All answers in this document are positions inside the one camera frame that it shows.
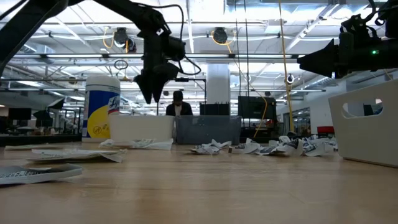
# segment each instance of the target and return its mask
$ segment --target wooden table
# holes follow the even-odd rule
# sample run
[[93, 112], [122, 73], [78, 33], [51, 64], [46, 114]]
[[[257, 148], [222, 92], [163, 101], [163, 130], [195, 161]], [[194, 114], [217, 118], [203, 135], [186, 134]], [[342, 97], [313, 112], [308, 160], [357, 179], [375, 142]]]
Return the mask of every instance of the wooden table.
[[[79, 163], [81, 176], [0, 187], [0, 223], [398, 223], [398, 169], [335, 152], [198, 156], [187, 148], [130, 150], [121, 164]], [[26, 157], [1, 150], [0, 165]]]

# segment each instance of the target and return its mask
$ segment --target gray bin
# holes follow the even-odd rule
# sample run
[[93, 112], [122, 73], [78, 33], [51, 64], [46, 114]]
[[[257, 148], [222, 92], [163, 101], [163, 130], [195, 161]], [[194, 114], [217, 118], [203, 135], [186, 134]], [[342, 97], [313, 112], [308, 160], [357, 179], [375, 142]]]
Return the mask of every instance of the gray bin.
[[239, 144], [240, 116], [176, 116], [176, 142], [178, 144], [208, 144], [231, 141]]

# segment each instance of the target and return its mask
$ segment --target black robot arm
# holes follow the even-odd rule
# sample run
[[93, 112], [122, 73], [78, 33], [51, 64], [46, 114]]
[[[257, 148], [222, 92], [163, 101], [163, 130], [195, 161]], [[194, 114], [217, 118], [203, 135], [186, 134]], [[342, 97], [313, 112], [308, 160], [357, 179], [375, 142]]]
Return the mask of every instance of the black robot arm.
[[[0, 30], [0, 77], [7, 63], [50, 17], [66, 7], [83, 0], [29, 0], [25, 6]], [[152, 95], [159, 102], [164, 85], [177, 76], [176, 62], [185, 56], [185, 43], [170, 36], [171, 31], [163, 15], [145, 4], [129, 0], [95, 0], [97, 3], [133, 21], [144, 39], [144, 68], [134, 78], [147, 103]]]

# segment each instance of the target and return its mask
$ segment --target white box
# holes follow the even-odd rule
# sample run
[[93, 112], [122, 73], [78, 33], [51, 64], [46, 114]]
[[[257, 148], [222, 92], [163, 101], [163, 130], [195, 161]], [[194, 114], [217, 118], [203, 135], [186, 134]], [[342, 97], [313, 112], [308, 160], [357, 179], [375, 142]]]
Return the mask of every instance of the white box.
[[115, 142], [173, 138], [174, 116], [127, 116], [108, 117], [111, 139]]
[[[339, 154], [345, 159], [398, 167], [398, 80], [369, 86], [329, 99]], [[381, 99], [383, 110], [372, 116], [353, 116], [345, 103]]]

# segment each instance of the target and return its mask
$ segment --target pillar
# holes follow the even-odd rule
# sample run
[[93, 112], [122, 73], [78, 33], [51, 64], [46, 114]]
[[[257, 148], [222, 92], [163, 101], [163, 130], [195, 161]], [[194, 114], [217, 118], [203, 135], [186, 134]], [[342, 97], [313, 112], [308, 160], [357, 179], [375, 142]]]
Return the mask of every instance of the pillar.
[[207, 103], [227, 103], [231, 99], [228, 64], [207, 65]]

